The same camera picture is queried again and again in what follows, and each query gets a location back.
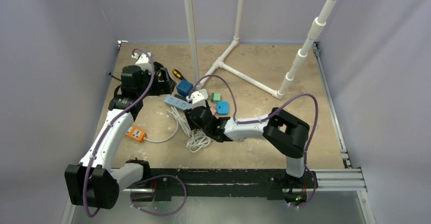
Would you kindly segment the blue cube socket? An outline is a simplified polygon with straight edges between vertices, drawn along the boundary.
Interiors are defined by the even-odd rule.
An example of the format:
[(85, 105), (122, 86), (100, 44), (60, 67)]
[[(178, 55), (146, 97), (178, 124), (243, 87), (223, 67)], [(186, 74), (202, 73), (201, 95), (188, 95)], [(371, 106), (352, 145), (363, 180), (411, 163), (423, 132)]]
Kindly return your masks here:
[(191, 82), (184, 79), (178, 83), (176, 89), (179, 95), (183, 97), (187, 97), (190, 94), (193, 87), (194, 85)]

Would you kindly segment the light blue plug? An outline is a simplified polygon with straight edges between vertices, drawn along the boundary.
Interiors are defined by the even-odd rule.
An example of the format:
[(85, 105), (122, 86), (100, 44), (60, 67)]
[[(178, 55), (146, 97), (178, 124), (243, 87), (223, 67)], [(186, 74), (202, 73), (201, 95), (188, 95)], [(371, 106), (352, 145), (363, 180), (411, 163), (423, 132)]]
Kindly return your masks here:
[(230, 112), (230, 106), (227, 101), (219, 101), (216, 105), (216, 112), (218, 115), (228, 115)]

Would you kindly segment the green plug adapter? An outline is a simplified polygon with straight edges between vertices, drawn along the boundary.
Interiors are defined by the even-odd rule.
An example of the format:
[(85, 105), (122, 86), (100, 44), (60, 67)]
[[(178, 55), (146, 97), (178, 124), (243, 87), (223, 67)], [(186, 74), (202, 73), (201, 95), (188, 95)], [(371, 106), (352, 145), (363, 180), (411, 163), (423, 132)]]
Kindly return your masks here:
[(211, 97), (210, 97), (210, 100), (213, 103), (220, 102), (222, 100), (221, 94), (220, 93), (212, 93)]

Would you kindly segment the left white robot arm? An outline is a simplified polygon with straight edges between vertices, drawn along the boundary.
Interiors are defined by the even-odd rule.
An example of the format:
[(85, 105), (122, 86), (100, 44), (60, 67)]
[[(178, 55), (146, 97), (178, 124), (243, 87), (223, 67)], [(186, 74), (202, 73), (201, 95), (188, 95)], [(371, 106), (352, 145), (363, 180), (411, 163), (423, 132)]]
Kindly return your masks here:
[(65, 181), (73, 205), (111, 209), (119, 193), (132, 184), (145, 188), (151, 183), (149, 163), (132, 159), (111, 171), (122, 139), (143, 108), (147, 96), (167, 94), (175, 85), (164, 66), (126, 66), (121, 84), (115, 88), (101, 131), (85, 156), (76, 165), (68, 165)]

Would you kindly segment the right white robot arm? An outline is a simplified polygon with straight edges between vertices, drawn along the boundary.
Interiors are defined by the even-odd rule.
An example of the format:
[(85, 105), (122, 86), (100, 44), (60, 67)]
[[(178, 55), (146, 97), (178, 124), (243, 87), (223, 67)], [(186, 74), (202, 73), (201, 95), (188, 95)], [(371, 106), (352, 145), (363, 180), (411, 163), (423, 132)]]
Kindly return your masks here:
[(286, 157), (286, 182), (297, 187), (305, 181), (304, 155), (310, 126), (289, 112), (274, 107), (270, 114), (237, 121), (232, 117), (216, 117), (204, 106), (185, 110), (184, 114), (192, 130), (201, 130), (217, 142), (266, 139)]

